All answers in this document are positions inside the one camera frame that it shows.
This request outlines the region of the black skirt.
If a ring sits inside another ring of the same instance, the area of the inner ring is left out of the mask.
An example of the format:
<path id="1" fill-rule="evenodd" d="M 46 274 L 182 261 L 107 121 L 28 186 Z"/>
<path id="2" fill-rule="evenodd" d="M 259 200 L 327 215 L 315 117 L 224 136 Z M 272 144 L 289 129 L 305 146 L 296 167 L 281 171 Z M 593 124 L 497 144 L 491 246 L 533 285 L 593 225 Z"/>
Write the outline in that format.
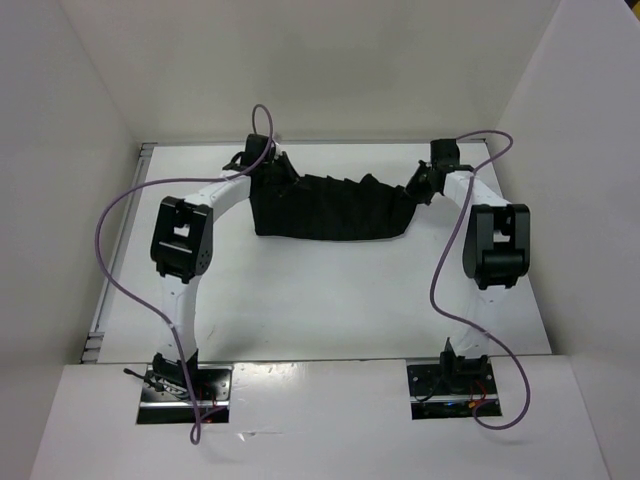
<path id="1" fill-rule="evenodd" d="M 255 233 L 302 240 L 355 242 L 401 236 L 417 202 L 402 186 L 367 174 L 360 181 L 305 175 L 251 191 Z"/>

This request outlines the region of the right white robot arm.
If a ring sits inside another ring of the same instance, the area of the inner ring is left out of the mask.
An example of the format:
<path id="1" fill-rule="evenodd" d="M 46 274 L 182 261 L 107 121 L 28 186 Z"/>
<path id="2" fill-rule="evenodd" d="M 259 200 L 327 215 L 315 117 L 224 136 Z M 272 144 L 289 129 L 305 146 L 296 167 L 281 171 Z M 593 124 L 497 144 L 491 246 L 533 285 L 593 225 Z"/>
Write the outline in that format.
<path id="1" fill-rule="evenodd" d="M 430 204 L 439 193 L 459 208 L 459 218 L 438 260 L 429 289 L 432 308 L 465 326 L 456 339 L 447 339 L 440 354 L 438 380 L 450 393 L 462 392 L 487 372 L 488 343 L 497 306 L 525 276 L 530 265 L 530 210 L 513 204 L 479 180 L 469 165 L 437 166 L 423 160 L 405 192 L 419 203 Z M 460 230 L 465 231 L 461 263 L 472 281 L 472 297 L 463 316 L 445 311 L 435 293 L 447 255 Z"/>

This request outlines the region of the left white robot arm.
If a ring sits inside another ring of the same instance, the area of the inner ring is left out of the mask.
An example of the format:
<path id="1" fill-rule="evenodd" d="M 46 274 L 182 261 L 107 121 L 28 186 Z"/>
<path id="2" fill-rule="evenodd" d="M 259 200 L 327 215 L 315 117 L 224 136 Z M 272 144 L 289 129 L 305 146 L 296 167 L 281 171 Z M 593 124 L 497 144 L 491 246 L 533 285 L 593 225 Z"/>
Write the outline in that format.
<path id="1" fill-rule="evenodd" d="M 192 397 L 199 387 L 195 338 L 197 291 L 214 257 L 214 223 L 250 196 L 252 181 L 278 161 L 287 159 L 279 145 L 249 175 L 249 152 L 234 157 L 220 182 L 210 182 L 185 197 L 165 197 L 159 206 L 151 243 L 151 259 L 161 277 L 160 311 L 169 333 L 152 362 L 154 375 L 176 399 Z"/>

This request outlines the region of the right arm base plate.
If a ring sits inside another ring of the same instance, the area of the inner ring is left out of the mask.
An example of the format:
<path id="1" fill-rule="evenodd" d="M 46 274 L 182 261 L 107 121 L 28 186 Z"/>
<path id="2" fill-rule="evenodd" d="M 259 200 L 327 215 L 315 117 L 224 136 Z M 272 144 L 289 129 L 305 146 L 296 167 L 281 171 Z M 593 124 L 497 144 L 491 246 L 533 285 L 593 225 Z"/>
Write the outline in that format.
<path id="1" fill-rule="evenodd" d="M 502 415 L 491 365 L 484 373 L 445 379 L 437 363 L 409 363 L 406 366 L 413 420 L 471 418 Z"/>

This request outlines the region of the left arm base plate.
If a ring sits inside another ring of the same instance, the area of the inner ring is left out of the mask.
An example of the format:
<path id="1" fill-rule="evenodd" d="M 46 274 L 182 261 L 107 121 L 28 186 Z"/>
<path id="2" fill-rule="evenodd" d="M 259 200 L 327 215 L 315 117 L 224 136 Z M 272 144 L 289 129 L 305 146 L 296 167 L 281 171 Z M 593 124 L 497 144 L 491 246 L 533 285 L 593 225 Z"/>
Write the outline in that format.
<path id="1" fill-rule="evenodd" d="M 195 415 L 185 387 L 172 386 L 148 366 L 143 381 L 136 423 L 138 425 L 192 424 Z M 200 365 L 193 380 L 199 414 L 205 424 L 226 424 L 230 416 L 232 367 Z"/>

